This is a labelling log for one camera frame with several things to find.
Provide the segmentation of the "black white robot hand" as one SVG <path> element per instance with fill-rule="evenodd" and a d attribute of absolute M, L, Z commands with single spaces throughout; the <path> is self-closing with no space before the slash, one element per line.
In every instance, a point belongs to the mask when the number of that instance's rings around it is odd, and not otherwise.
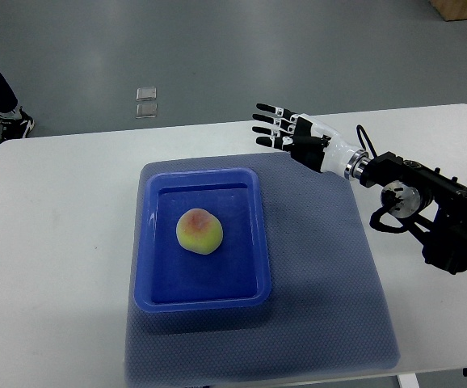
<path fill-rule="evenodd" d="M 312 116 L 265 103 L 256 107 L 259 112 L 253 119 L 269 125 L 252 128 L 259 135 L 256 143 L 283 150 L 312 171 L 358 179 L 370 161 L 367 150 L 347 143 L 338 131 Z"/>

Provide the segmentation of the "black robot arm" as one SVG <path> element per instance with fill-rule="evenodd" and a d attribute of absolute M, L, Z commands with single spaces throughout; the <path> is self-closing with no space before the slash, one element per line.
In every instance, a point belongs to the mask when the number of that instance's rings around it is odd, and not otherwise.
<path fill-rule="evenodd" d="M 371 155 L 358 161 L 353 175 L 366 188 L 382 187 L 370 226 L 383 233 L 409 232 L 421 243 L 426 264 L 452 275 L 467 271 L 467 187 L 439 168 L 378 154 L 362 125 L 356 133 Z"/>

